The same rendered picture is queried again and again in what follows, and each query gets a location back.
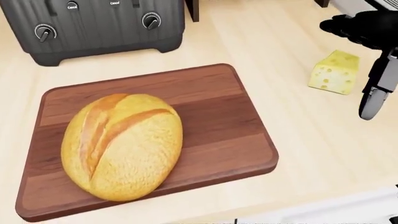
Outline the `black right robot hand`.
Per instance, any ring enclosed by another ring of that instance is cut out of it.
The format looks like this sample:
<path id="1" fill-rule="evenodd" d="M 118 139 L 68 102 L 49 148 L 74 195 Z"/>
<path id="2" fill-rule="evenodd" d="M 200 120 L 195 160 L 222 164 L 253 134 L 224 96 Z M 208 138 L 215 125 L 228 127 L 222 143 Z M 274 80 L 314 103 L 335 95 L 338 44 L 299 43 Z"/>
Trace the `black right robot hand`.
<path id="1" fill-rule="evenodd" d="M 374 50 L 398 47 L 398 11 L 364 11 L 333 16 L 321 30 Z"/>

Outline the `yellow wedge of cheese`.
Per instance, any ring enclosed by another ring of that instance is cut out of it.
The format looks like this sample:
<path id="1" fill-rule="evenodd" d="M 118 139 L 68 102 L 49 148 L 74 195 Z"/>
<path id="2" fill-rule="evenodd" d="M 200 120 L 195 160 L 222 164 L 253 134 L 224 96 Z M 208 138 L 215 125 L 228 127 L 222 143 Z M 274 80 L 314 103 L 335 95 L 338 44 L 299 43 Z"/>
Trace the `yellow wedge of cheese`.
<path id="1" fill-rule="evenodd" d="M 314 66 L 308 86 L 349 95 L 354 87 L 358 69 L 358 56 L 335 50 Z"/>

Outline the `golden bread loaf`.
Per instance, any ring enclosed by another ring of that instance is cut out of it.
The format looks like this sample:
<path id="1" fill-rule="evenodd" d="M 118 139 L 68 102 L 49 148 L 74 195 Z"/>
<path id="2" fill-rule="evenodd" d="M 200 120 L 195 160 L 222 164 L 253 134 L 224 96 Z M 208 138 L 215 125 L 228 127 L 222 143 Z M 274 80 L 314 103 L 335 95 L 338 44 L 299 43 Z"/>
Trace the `golden bread loaf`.
<path id="1" fill-rule="evenodd" d="M 164 100 L 114 94 L 86 105 L 72 118 L 60 155 L 64 171 L 86 192 L 130 201 L 160 186 L 182 145 L 182 121 Z"/>

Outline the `white and grey appliance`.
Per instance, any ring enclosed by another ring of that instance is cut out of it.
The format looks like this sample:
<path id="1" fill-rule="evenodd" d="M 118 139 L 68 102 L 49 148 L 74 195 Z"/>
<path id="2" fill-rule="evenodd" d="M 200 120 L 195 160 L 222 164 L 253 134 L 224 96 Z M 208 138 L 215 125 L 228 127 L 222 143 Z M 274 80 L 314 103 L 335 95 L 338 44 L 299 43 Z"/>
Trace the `white and grey appliance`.
<path id="1" fill-rule="evenodd" d="M 342 14 L 354 16 L 363 11 L 398 11 L 398 0 L 313 0 L 320 7 L 332 4 Z"/>

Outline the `dark brown wooden block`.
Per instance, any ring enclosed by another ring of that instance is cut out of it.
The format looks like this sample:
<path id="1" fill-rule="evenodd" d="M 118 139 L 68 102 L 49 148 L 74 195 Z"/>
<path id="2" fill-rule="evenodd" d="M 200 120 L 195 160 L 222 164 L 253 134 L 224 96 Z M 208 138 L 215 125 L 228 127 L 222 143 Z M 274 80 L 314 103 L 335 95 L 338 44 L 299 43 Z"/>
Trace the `dark brown wooden block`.
<path id="1" fill-rule="evenodd" d="M 200 20 L 200 5 L 199 0 L 185 0 L 187 9 L 190 13 L 193 22 L 199 22 Z"/>

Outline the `brown wooden cutting board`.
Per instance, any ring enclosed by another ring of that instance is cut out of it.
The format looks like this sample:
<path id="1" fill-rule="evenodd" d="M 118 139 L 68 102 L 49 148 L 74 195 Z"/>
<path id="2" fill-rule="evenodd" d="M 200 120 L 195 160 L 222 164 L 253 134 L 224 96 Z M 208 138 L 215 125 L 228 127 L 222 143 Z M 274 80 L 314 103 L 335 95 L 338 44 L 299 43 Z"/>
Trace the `brown wooden cutting board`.
<path id="1" fill-rule="evenodd" d="M 219 63 L 84 83 L 43 94 L 16 199 L 27 222 L 42 222 L 114 206 L 79 188 L 65 174 L 60 147 L 67 124 L 86 104 L 114 93 L 165 100 L 183 123 L 175 169 L 149 197 L 272 172 L 279 155 L 235 69 Z"/>

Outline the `dark grey toaster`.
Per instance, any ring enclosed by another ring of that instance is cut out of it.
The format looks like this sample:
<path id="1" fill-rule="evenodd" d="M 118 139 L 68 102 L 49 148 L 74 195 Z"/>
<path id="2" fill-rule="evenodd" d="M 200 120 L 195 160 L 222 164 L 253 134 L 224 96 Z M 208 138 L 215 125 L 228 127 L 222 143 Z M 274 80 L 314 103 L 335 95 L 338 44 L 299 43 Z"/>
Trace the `dark grey toaster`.
<path id="1" fill-rule="evenodd" d="M 179 48 L 183 0 L 0 0 L 21 48 L 38 65 L 64 59 Z"/>

